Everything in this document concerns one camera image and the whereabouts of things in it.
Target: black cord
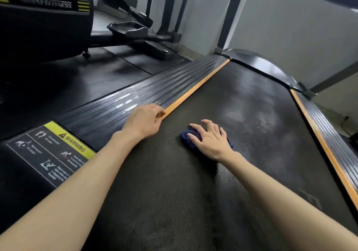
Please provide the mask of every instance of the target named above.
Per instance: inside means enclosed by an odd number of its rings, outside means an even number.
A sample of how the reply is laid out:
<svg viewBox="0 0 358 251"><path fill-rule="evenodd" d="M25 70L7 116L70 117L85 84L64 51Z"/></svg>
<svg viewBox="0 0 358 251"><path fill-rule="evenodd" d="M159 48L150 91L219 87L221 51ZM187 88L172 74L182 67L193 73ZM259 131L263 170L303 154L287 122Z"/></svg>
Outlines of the black cord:
<svg viewBox="0 0 358 251"><path fill-rule="evenodd" d="M349 132L346 131L346 130L344 129L344 127L343 127L343 123L346 122L346 121L348 120L348 118L349 118L349 116L345 116L345 117L344 117L343 122L342 122L342 124L340 125L340 127L349 135L349 137L352 137L352 135L349 134Z"/></svg>

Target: hand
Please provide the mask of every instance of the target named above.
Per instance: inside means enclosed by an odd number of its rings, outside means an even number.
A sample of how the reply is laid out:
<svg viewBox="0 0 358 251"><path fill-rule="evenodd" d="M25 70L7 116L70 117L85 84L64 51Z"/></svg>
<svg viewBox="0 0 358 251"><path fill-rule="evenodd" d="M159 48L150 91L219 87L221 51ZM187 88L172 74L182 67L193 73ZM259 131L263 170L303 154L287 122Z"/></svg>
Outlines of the hand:
<svg viewBox="0 0 358 251"><path fill-rule="evenodd" d="M122 130L142 140L158 132L164 114L163 108L153 103L139 106L128 117Z"/></svg>
<svg viewBox="0 0 358 251"><path fill-rule="evenodd" d="M226 132L221 127L220 134L218 125L214 124L210 120L204 119L201 122L206 124L208 131L205 131L201 125L189 125L199 132L202 137L202 141L200 142L197 137L188 133L190 140L197 146L201 153L206 155L208 158L218 162L223 162L225 159L228 159L234 151L231 149L227 141Z"/></svg>

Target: blue cloth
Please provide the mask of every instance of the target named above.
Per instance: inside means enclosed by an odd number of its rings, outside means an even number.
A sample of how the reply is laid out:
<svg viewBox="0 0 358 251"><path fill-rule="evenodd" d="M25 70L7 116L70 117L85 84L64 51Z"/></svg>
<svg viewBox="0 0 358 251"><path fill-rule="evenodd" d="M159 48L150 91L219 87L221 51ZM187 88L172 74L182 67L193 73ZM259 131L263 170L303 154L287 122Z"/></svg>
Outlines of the blue cloth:
<svg viewBox="0 0 358 251"><path fill-rule="evenodd" d="M180 139L183 142L183 144L186 145L187 147L189 147L190 149L197 150L198 149L197 146L195 144L193 144L193 142L190 140L190 138L187 135L188 133L193 134L194 136L196 136L199 139L199 141L202 141L202 138L201 138L199 132L196 129L190 127L188 129L186 129L185 131L183 131L182 133L180 133ZM229 139L227 139L227 141L228 141L230 147L233 149L234 147L231 144L231 142L229 141Z"/></svg>

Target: person's right arm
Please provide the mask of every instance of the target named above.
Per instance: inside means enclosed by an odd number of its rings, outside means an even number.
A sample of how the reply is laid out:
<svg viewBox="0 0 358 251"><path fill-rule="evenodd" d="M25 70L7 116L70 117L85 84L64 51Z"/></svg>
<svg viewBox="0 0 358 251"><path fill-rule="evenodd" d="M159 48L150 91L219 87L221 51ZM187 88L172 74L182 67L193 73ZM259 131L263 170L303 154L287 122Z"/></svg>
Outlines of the person's right arm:
<svg viewBox="0 0 358 251"><path fill-rule="evenodd" d="M201 135L190 140L207 157L225 165L256 198L296 250L358 250L358 237L233 151L226 132L210 120L190 124Z"/></svg>

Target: person's left arm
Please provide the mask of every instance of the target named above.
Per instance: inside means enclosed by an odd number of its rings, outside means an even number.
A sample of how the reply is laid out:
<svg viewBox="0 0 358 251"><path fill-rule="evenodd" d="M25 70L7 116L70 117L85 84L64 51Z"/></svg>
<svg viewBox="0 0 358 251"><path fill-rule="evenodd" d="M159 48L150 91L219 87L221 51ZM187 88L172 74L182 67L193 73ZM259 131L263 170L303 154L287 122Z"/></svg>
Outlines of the person's left arm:
<svg viewBox="0 0 358 251"><path fill-rule="evenodd" d="M124 159L164 114L155 104L134 109L102 150L0 235L0 250L81 250Z"/></svg>

